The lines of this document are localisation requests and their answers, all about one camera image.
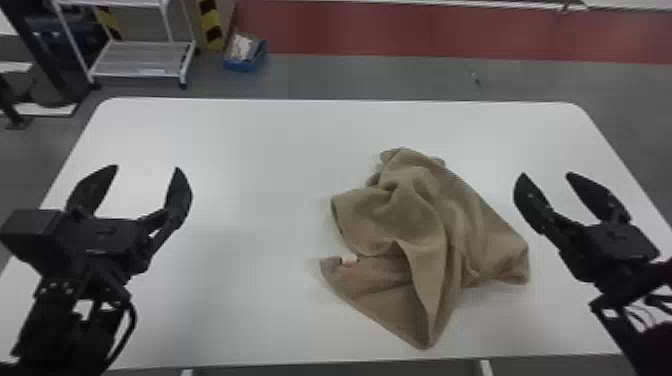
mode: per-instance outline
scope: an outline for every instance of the red wall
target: red wall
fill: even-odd
[[[672,12],[241,0],[272,52],[672,64]]]

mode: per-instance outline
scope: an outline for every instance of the cable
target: cable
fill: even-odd
[[[627,309],[625,310],[627,312],[628,317],[631,317],[635,319],[635,321],[639,322],[644,326],[644,329],[649,329],[649,326],[646,325],[646,321],[642,318],[642,316],[636,314],[635,312],[632,312],[631,310]]]
[[[658,320],[656,320],[656,316],[654,316],[653,313],[651,313],[651,311],[649,311],[648,309],[646,309],[642,306],[639,306],[639,305],[635,305],[635,304],[631,305],[630,307],[636,308],[636,309],[638,309],[642,312],[645,312],[647,314],[647,316],[649,316],[649,318],[651,319],[651,322],[653,323],[653,325],[654,326],[658,325]]]
[[[128,302],[128,317],[129,317],[128,327],[126,327],[126,331],[119,340],[117,347],[115,347],[114,350],[112,350],[110,356],[105,361],[104,370],[108,369],[112,365],[112,363],[114,363],[114,361],[117,360],[117,357],[119,356],[119,354],[121,354],[121,351],[124,349],[126,343],[131,338],[131,334],[135,330],[135,325],[138,322],[138,313],[135,311],[135,307],[133,306],[133,303],[131,303],[130,301]]]

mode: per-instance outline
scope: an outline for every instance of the towel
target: towel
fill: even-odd
[[[464,288],[528,281],[527,243],[444,161],[405,148],[380,158],[365,188],[331,200],[356,261],[330,257],[320,269],[354,308],[427,349]]]

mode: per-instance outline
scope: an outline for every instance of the table leg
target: table leg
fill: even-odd
[[[492,365],[487,359],[474,359],[474,376],[495,376],[492,371]]]
[[[173,30],[170,28],[170,22],[168,21],[168,9],[165,5],[161,5],[159,8],[161,10],[161,18],[163,19],[163,26],[166,28],[166,37],[168,41],[173,45],[173,59],[177,69],[177,76],[180,84],[184,84],[184,78],[180,74],[180,58],[182,57],[182,52],[179,51],[179,47],[175,45],[175,38],[173,37]]]

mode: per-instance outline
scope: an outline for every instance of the white table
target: white table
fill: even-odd
[[[531,249],[529,285],[468,290],[427,351],[341,301],[318,271],[318,259],[347,252],[329,198],[362,186],[378,152],[397,146],[445,159]],[[574,281],[514,207],[522,171],[586,222],[564,173],[606,184],[670,256],[670,228],[571,104],[114,99],[93,115],[42,207],[62,207],[79,179],[111,163],[120,171],[99,215],[158,208],[174,166],[194,191],[184,227],[129,284],[139,327],[113,368],[618,352],[589,313],[596,290]],[[16,260],[0,276],[2,360],[37,282]]]

